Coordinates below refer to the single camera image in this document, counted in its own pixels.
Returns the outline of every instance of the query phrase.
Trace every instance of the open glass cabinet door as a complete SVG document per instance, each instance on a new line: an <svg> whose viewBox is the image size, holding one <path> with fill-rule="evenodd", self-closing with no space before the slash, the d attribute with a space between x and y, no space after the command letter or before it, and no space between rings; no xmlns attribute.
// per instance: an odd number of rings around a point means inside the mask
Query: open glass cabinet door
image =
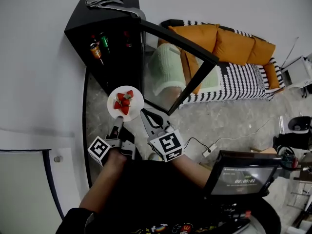
<svg viewBox="0 0 312 234"><path fill-rule="evenodd" d="M219 59L168 29L145 20L140 21L140 27L144 100L171 115L198 89Z"/></svg>

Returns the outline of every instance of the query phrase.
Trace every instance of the hand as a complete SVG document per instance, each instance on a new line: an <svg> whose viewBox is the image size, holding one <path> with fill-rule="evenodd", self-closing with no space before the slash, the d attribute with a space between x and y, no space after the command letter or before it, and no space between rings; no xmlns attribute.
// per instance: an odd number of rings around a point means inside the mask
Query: hand
<svg viewBox="0 0 312 234"><path fill-rule="evenodd" d="M108 172L121 172L126 161L126 156L122 155L117 148L112 148L104 167Z"/></svg>

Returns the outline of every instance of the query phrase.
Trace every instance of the gray concrete floor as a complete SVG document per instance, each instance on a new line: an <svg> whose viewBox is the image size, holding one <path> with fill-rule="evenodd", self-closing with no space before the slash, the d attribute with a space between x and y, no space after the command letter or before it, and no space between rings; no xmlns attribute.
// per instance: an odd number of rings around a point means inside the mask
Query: gray concrete floor
<svg viewBox="0 0 312 234"><path fill-rule="evenodd" d="M184 141L195 137L207 146L219 138L238 138L256 132L257 134L238 140L223 139L218 142L217 149L207 158L202 156L205 148L191 140L185 154L196 162L213 165L218 150L249 152L250 148L260 150L272 147L272 139L279 134L278 117L285 119L312 112L312 96L304 99L299 90L287 90L275 95L273 100L236 100L225 102L209 102L185 105L171 115L171 122L179 129ZM86 133L88 146L95 137L105 137L114 123L107 111L107 95L96 80L90 76L87 89ZM147 159L152 150L147 145L147 133L140 117L126 122L124 126L135 135L136 146L143 159ZM100 167L90 159L91 176L95 180ZM287 206L292 191L300 192L300 185L289 179L279 177L269 188L267 201L276 209L281 217L285 230L297 217L299 210Z"/></svg>

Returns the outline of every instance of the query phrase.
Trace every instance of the screen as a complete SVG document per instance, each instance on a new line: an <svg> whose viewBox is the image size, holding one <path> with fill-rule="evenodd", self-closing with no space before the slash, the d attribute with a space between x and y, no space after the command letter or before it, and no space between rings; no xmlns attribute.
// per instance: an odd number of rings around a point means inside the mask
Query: screen
<svg viewBox="0 0 312 234"><path fill-rule="evenodd" d="M211 195L241 195L258 193L274 167L223 167Z"/></svg>

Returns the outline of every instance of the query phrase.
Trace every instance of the white cable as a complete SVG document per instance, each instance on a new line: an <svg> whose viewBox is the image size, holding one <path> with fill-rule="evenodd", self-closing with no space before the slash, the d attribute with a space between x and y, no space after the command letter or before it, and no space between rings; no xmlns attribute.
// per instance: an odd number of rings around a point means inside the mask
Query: white cable
<svg viewBox="0 0 312 234"><path fill-rule="evenodd" d="M248 134L248 135L246 135L246 136L241 136L241 137L238 137L238 138L220 138L220 139L218 139L214 144L216 145L216 144L217 144L220 140L222 140L222 139L237 140L237 139L240 139L240 138L246 138L246 137L249 137L249 136L251 136L251 135L257 134L262 128L264 128L264 127L266 126L266 124L268 124L268 122L269 122L270 120L272 120L272 119L269 119L262 127L260 127L260 128L257 130L257 132L254 132L254 133L252 133L252 134Z"/></svg>

